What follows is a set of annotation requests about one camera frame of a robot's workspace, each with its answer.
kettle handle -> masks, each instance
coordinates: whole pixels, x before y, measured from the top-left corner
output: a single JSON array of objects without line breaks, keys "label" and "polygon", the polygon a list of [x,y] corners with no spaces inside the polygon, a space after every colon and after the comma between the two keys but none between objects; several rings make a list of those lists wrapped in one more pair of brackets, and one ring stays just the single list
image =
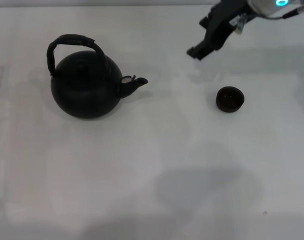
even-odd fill
[{"label": "kettle handle", "polygon": [[54,58],[54,54],[53,51],[54,49],[57,47],[57,45],[76,45],[76,46],[85,46],[88,48],[93,49],[96,54],[103,58],[103,62],[104,62],[104,66],[105,69],[108,69],[108,61],[106,59],[106,56],[104,54],[104,52],[102,51],[102,49],[96,45],[94,43],[95,40],[86,37],[86,36],[82,36],[82,35],[78,35],[78,34],[65,34],[62,36],[59,36],[56,40],[54,40],[53,42],[50,43],[50,45],[47,48],[47,52],[46,52],[46,57],[47,57],[47,68],[51,73],[51,76],[55,75],[56,73],[56,61]]}]

blue light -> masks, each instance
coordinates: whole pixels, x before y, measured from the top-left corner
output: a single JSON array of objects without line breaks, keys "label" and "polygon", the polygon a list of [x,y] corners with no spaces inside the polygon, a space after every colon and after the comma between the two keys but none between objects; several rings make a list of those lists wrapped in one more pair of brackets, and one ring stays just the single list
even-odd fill
[{"label": "blue light", "polygon": [[279,7],[283,7],[285,5],[288,5],[289,0],[276,0],[276,5]]}]

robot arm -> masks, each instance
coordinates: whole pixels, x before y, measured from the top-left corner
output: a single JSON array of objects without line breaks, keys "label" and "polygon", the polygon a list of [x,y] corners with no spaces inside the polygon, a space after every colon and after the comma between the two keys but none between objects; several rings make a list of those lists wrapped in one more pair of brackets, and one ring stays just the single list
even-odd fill
[{"label": "robot arm", "polygon": [[269,17],[290,2],[296,3],[295,0],[221,0],[200,21],[200,25],[206,29],[204,40],[190,48],[187,54],[202,60],[214,50],[219,50],[231,33],[242,33],[244,25],[254,18],[280,20],[301,14],[304,12],[304,0],[297,1],[300,7],[280,17]]}]

small dark cup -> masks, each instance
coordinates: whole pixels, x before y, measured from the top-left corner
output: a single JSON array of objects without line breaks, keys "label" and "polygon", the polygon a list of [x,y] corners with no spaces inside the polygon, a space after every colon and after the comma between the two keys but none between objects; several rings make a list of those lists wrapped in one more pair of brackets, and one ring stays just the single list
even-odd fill
[{"label": "small dark cup", "polygon": [[217,107],[225,113],[234,113],[244,104],[244,94],[233,86],[221,88],[216,96]]}]

black kettle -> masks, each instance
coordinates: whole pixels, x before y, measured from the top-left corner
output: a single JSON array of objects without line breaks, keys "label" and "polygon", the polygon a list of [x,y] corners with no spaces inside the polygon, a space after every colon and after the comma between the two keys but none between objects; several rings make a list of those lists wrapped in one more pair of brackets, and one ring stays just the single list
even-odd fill
[{"label": "black kettle", "polygon": [[[52,42],[46,53],[52,95],[63,111],[77,118],[103,116],[120,99],[148,83],[145,78],[122,77],[119,67],[94,42],[86,36],[66,34]],[[55,67],[53,51],[60,44],[86,46],[94,51],[75,52]]]}]

